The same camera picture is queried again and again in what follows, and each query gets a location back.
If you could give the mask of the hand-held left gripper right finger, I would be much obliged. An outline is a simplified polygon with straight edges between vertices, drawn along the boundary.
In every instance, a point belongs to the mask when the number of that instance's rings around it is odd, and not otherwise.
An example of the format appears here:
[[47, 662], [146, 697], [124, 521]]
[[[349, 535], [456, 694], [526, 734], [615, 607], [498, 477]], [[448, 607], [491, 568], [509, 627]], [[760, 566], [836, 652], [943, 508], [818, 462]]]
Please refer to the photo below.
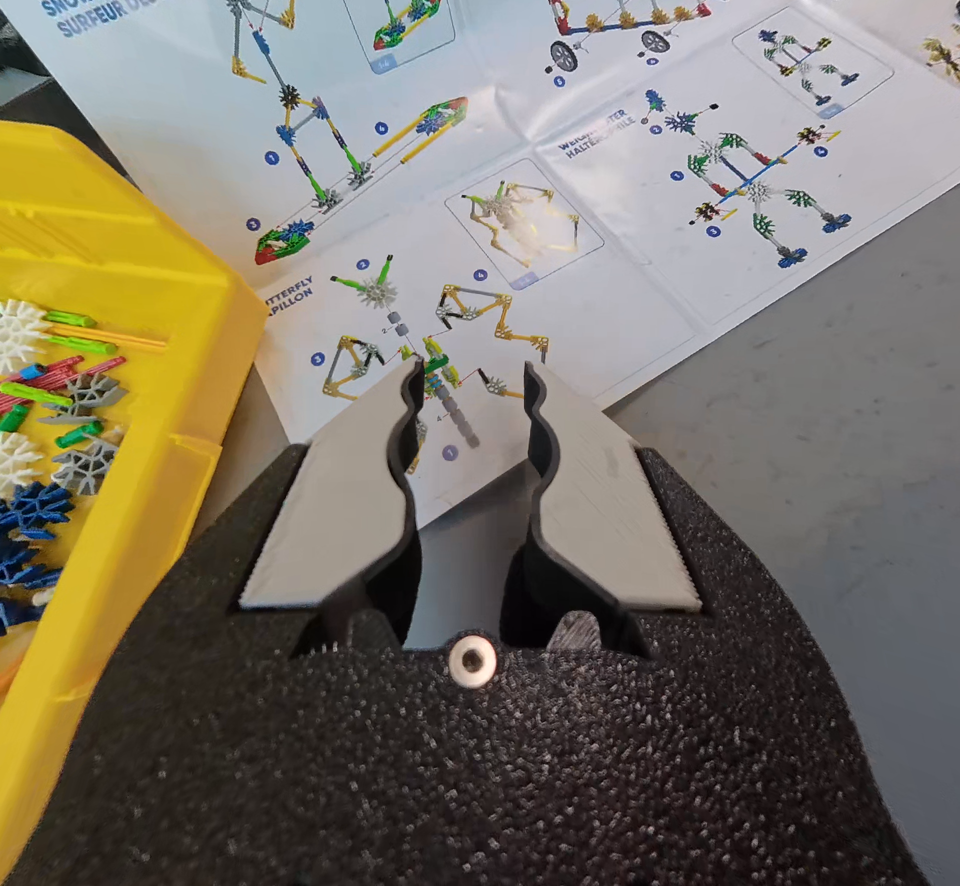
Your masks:
[[639, 444], [544, 364], [525, 364], [523, 404], [539, 478], [522, 558], [534, 603], [559, 616], [700, 613]]

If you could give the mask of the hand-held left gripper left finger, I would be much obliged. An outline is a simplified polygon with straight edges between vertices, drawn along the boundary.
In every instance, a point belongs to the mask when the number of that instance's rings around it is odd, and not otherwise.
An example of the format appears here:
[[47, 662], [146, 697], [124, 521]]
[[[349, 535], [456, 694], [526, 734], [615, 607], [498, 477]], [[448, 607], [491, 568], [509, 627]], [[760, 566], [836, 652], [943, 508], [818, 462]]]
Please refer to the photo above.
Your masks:
[[424, 363], [401, 363], [311, 437], [240, 608], [316, 608], [358, 586], [412, 616], [423, 560], [406, 472], [424, 389]]

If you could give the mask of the yellow plastic bin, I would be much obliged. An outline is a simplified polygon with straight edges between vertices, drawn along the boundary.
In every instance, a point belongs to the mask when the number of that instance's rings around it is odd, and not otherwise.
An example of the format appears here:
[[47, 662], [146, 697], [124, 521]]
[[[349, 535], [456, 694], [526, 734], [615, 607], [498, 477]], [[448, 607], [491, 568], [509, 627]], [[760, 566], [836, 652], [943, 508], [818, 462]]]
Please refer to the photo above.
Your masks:
[[166, 351], [137, 396], [41, 618], [2, 637], [2, 880], [42, 817], [90, 696], [184, 551], [266, 308], [242, 278], [80, 140], [2, 122], [2, 299], [146, 328]]

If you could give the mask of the pile of toy pieces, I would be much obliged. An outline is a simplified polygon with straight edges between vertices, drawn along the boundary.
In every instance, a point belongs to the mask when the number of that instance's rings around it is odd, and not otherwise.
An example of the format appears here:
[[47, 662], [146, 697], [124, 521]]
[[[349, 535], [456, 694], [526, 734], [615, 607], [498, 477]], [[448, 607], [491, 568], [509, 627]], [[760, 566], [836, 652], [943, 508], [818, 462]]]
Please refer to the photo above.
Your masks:
[[162, 332], [1, 302], [1, 636], [42, 618], [115, 467]]

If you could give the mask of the grey desk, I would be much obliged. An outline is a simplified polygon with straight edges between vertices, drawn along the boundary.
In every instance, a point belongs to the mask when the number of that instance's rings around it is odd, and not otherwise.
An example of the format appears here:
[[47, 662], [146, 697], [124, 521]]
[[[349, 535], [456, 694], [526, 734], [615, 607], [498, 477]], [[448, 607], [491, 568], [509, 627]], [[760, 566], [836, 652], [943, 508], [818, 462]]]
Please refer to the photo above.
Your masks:
[[791, 597], [934, 884], [959, 869], [958, 197], [606, 411]]

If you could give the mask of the printed instruction sheet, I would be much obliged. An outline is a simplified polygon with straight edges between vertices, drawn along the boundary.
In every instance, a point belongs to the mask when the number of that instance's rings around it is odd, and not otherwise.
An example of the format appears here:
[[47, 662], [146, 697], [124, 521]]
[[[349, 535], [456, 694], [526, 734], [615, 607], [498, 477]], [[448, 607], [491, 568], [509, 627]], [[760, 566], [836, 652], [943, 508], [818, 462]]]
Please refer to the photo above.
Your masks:
[[268, 310], [302, 440], [417, 354], [428, 522], [523, 363], [614, 404], [958, 182], [955, 0], [2, 0]]

